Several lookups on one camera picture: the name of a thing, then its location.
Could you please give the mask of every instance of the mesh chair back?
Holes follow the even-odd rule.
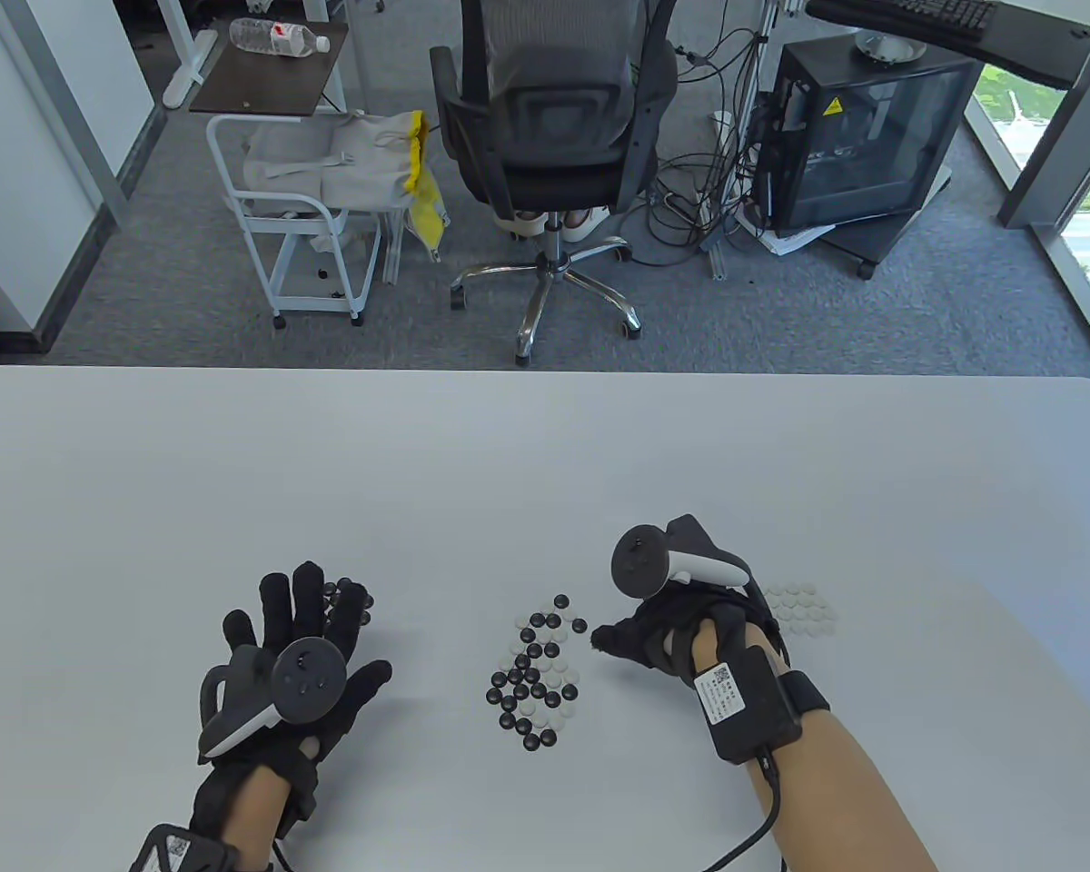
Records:
[[[482,0],[489,108],[513,166],[583,166],[633,117],[641,0]]]

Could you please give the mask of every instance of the black computer tower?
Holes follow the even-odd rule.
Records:
[[[918,209],[981,66],[937,46],[889,66],[852,35],[788,43],[760,125],[764,227],[786,235]]]

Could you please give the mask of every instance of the water bottle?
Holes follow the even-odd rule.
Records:
[[[305,24],[288,24],[265,19],[234,19],[230,22],[230,41],[243,51],[257,55],[287,55],[306,58],[316,51],[330,50],[330,40],[316,36]]]

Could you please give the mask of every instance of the black glove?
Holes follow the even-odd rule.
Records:
[[[670,581],[638,606],[633,618],[598,627],[592,632],[590,642],[596,651],[625,657],[646,668],[661,668],[693,687],[695,668],[691,645],[699,634],[699,626],[707,618],[715,622],[719,656],[732,645],[738,645],[738,651],[746,647],[746,625],[750,621],[765,632],[775,651],[787,659],[778,622],[754,579],[742,591],[701,581],[688,584]],[[666,653],[667,637],[670,637],[670,653]]]
[[[264,578],[263,584],[258,585],[258,594],[263,598],[263,649],[271,662],[287,645],[304,635],[324,635],[338,646],[346,661],[351,659],[367,601],[367,591],[363,585],[350,584],[340,591],[326,626],[324,570],[310,560],[295,569],[294,615],[291,582],[281,572]],[[231,652],[239,645],[258,644],[250,615],[241,609],[231,611],[222,619],[221,632]],[[359,710],[390,678],[391,664],[374,661],[347,680],[342,697],[317,722],[301,726],[280,722],[271,729],[259,729],[230,751],[210,760],[214,771],[193,799],[193,819],[189,829],[208,838],[220,838],[238,790],[255,768],[267,766],[291,784],[291,797],[279,823],[278,835],[282,838],[295,821],[305,821],[315,810],[317,764],[351,730]],[[199,763],[205,763],[205,760],[199,760]]]

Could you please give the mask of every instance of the black keyboard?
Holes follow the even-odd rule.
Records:
[[[893,21],[969,41],[980,40],[997,9],[990,0],[839,0],[839,5],[872,13],[880,22],[876,28],[885,33],[886,22]]]

